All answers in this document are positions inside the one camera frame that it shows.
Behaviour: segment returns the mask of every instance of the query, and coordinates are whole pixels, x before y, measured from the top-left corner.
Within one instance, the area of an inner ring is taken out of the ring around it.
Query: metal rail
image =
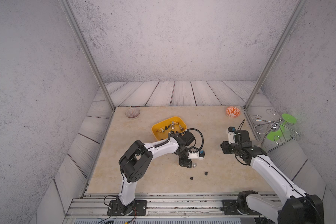
[[[93,56],[90,52],[90,49],[88,48],[88,45],[85,41],[85,38],[82,35],[81,29],[77,24],[77,20],[76,20],[75,16],[73,15],[70,4],[68,3],[67,0],[59,0],[59,2],[61,3],[61,7],[66,14],[68,22],[71,25],[73,33],[75,34],[78,42],[80,43],[81,49],[82,49],[88,63],[90,64],[92,72],[93,72],[94,76],[96,77],[97,82],[99,83],[99,87],[102,89],[103,95],[105,96],[105,98],[108,101],[110,107],[114,111],[115,106],[114,106],[114,104],[112,102],[112,99],[111,99],[111,97],[110,97],[110,95],[107,91],[106,85],[102,80],[101,74],[99,73],[99,69],[98,69],[96,63],[94,62],[94,58],[93,58]]]
[[[267,199],[280,201],[274,192],[260,192]],[[142,194],[136,195],[137,199],[147,200],[147,214],[144,217],[227,217],[220,210],[221,200],[237,199],[237,193],[223,194],[191,194],[186,195],[158,195]],[[103,203],[103,196],[85,196],[82,199],[73,199],[68,209],[66,219],[107,217],[107,206]],[[115,196],[106,198],[106,204]],[[253,215],[233,214],[229,217],[258,217]]]
[[[250,107],[252,101],[254,100],[256,94],[258,93],[260,87],[263,85],[266,77],[269,74],[270,69],[272,68],[274,62],[276,61],[276,59],[279,56],[279,53],[281,52],[284,43],[287,41],[287,39],[289,38],[291,31],[293,30],[296,22],[298,21],[300,15],[302,14],[302,12],[304,11],[304,8],[306,6],[306,3],[308,2],[308,0],[299,0],[299,2],[297,3],[289,21],[287,22],[285,29],[282,31],[280,38],[278,40],[278,43],[276,44],[273,52],[270,55],[270,58],[268,60],[268,62],[266,63],[263,71],[261,72],[258,80],[256,81],[256,84],[249,96],[249,99],[246,101],[246,104],[244,105],[245,110],[248,109],[248,107]]]

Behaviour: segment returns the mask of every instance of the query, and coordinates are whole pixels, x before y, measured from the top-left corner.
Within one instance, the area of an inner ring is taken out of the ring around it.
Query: beige table surface
[[[225,114],[226,107],[139,107],[140,115],[134,120],[125,116],[128,107],[117,107],[87,193],[118,193],[121,189],[119,159],[135,140],[143,143],[157,141],[152,134],[152,126],[172,116],[179,116],[188,128],[197,128],[203,133],[205,158],[194,159],[197,167],[190,169],[181,167],[175,154],[169,153],[152,160],[147,172],[138,181],[136,193],[273,191],[250,166],[238,163],[234,155],[223,154],[220,144],[228,140],[226,129],[229,126],[237,128],[245,119],[243,113],[238,118],[229,118]],[[255,139],[247,121],[242,130],[248,130],[250,138]],[[200,135],[195,131],[192,133],[199,147]]]

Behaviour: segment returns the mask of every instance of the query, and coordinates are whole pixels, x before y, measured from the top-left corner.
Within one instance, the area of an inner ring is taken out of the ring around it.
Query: black mounting plate
[[[237,202],[237,200],[221,200],[221,202],[223,203],[223,207],[221,209],[224,212],[224,215],[241,215],[241,213],[239,213],[237,210],[237,205],[233,205]],[[251,211],[249,212],[248,215],[261,215],[261,214],[256,211]]]
[[[134,207],[136,207],[137,216],[145,216],[147,209],[147,201],[146,200],[135,200]],[[124,216],[122,214],[122,210],[117,204],[116,200],[110,201],[110,206],[108,207],[107,215],[108,216]],[[134,210],[128,214],[129,216],[134,216]]]

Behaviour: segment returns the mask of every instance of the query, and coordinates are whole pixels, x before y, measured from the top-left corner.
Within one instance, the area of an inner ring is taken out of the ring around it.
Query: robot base
[[[260,213],[252,210],[248,213],[239,211],[237,200],[222,200],[221,202],[223,203],[221,210],[224,212],[224,215],[260,215]]]
[[[147,209],[146,200],[135,200],[133,207],[136,208],[137,216],[145,216]],[[116,200],[110,201],[110,206],[107,211],[108,216],[125,216],[124,211],[120,208]],[[134,210],[132,209],[127,215],[134,216]]]

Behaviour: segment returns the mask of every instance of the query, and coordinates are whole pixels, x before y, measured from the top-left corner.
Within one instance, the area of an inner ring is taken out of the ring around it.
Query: white wooden plank
[[[220,101],[221,105],[226,106],[243,106],[245,101],[242,100],[234,91],[232,91],[222,81],[209,81],[208,85],[215,93],[215,96]]]
[[[62,223],[65,213],[54,180],[51,181],[36,210],[38,224]]]
[[[173,88],[174,82],[159,82],[146,106],[169,106]]]
[[[107,118],[85,117],[80,129],[78,130],[78,133],[89,137],[98,143],[101,143],[108,122],[109,119]]]
[[[307,159],[305,153],[295,140],[288,141],[284,146],[279,146],[269,152],[269,154],[271,161],[289,179],[292,179],[297,174]]]
[[[144,82],[120,106],[145,106],[157,87],[156,82]]]
[[[296,175],[293,182],[309,195],[317,195],[319,198],[323,198],[326,184],[309,160]]]
[[[248,100],[255,83],[252,81],[223,81],[229,88],[231,88],[238,96],[240,96],[245,102]]]
[[[76,135],[68,154],[88,177],[99,150],[99,144],[80,134]]]
[[[36,222],[36,213],[34,214],[34,216],[32,217],[30,224],[37,224]]]
[[[325,223],[336,224],[336,198],[328,187],[323,197],[323,215]]]
[[[175,82],[171,106],[195,106],[190,82]]]
[[[110,118],[112,109],[110,108],[108,101],[96,101],[92,102],[90,109],[86,116],[92,116],[97,118]]]
[[[256,94],[251,106],[271,106],[271,103],[264,94]]]
[[[143,82],[129,82],[110,94],[113,104],[120,106]]]
[[[76,166],[73,160],[66,155],[55,176],[55,182],[65,213],[67,212],[72,199],[80,196],[81,191],[85,187],[85,180],[85,176],[80,169]]]
[[[193,81],[192,87],[197,106],[221,105],[206,81]]]
[[[123,86],[124,84],[125,82],[105,83],[109,94],[113,93],[114,91],[116,91],[119,87]],[[94,101],[100,101],[100,100],[106,100],[101,88],[99,88],[99,90],[96,93],[96,96],[94,97]]]

